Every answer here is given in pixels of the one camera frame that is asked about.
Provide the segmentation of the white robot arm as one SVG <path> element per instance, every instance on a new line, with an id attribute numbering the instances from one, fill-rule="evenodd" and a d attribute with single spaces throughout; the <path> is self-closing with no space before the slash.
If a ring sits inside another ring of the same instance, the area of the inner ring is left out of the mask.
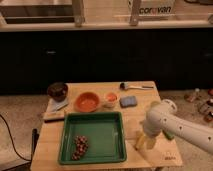
<path id="1" fill-rule="evenodd" d="M 144 133 L 155 138 L 165 130 L 213 155 L 213 128 L 180 119 L 176 112 L 176 104 L 169 99 L 154 103 L 142 121 Z"/>

